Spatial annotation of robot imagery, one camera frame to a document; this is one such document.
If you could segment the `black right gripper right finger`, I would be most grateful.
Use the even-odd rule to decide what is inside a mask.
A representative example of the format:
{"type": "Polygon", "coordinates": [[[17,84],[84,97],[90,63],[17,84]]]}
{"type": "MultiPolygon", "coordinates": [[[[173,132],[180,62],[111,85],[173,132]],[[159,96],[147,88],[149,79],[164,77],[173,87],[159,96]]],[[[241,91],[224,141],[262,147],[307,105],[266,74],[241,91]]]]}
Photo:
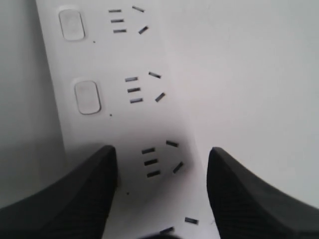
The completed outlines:
{"type": "Polygon", "coordinates": [[[222,239],[317,239],[319,211],[268,184],[220,147],[211,149],[206,188],[222,239]]]}

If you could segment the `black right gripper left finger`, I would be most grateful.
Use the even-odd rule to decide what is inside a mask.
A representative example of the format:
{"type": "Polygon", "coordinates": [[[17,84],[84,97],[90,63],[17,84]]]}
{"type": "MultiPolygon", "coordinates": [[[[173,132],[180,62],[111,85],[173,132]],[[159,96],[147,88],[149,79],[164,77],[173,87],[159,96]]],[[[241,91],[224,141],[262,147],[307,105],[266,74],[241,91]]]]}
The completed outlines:
{"type": "Polygon", "coordinates": [[[117,188],[116,150],[104,146],[66,176],[0,210],[2,239],[100,239],[117,188]]]}

